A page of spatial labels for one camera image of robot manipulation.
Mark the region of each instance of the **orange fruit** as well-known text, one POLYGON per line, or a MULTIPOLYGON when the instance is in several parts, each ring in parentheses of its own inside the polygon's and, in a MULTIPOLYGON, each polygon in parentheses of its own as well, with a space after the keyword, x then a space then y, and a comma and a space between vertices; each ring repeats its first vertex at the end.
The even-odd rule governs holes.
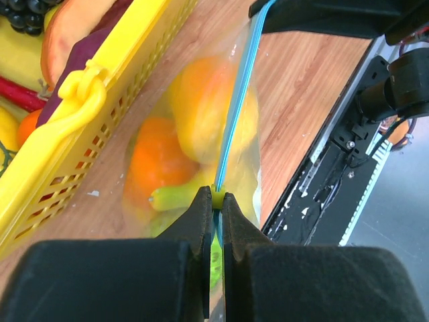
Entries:
POLYGON ((29 135, 33 133, 33 131, 36 129, 36 123, 38 122, 38 118, 41 112, 42 112, 41 109, 31 112, 26 117, 24 117, 22 122, 19 124, 19 127, 18 127, 19 147, 23 146, 24 142, 28 139, 29 135))
MULTIPOLYGON (((185 66, 167 90, 183 152, 202 164, 219 160, 238 65, 225 57, 200 58, 185 66)), ((240 154, 257 133, 258 102, 249 87, 231 153, 240 154)))
POLYGON ((163 186, 188 182, 199 164, 180 149, 176 127, 171 119, 148 117, 131 141, 134 147, 129 162, 123 200, 128 205, 147 209, 151 217, 149 197, 163 186))

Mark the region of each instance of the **plastic bag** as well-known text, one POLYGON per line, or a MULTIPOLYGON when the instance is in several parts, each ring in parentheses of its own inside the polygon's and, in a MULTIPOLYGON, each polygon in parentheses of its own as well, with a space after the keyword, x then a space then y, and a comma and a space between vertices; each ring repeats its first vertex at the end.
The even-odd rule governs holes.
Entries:
MULTIPOLYGON (((183 214, 201 186, 215 182, 229 103, 248 33, 248 25, 235 28, 200 51, 174 78, 131 139, 123 208, 128 226, 140 237, 159 235, 183 214)), ((231 146, 225 189, 235 195, 246 218, 259 227, 258 122, 257 93, 251 83, 231 146)), ((221 277, 219 263, 221 247, 215 240, 213 285, 221 277)))

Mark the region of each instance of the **yellow basket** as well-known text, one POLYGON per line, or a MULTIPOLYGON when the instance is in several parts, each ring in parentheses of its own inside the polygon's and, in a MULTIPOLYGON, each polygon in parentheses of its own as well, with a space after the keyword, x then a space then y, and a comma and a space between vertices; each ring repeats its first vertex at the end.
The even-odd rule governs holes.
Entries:
POLYGON ((134 0, 0 178, 0 257, 61 213, 197 0, 134 0))

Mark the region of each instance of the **wooden surface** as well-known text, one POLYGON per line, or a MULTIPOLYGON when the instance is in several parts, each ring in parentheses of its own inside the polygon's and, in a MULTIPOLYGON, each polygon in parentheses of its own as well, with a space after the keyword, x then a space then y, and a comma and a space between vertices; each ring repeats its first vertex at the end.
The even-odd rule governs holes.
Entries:
MULTIPOLYGON (((174 75, 225 30, 245 21, 250 0, 200 0, 136 102, 61 216, 47 223, 41 239, 130 237, 121 212, 123 155, 132 133, 174 75), (98 197, 89 193, 96 191, 98 197)), ((261 106, 263 213, 266 220, 301 162, 368 41, 317 34, 262 37, 255 80, 261 106)), ((27 246, 0 263, 0 291, 27 246)))

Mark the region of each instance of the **bolt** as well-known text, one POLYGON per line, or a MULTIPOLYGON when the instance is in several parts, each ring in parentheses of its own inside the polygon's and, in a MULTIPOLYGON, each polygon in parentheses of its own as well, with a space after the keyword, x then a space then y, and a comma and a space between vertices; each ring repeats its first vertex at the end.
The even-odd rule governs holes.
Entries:
POLYGON ((348 141, 348 142, 346 143, 346 148, 347 148, 348 150, 353 149, 355 146, 356 146, 356 144, 355 144, 353 141, 348 141))

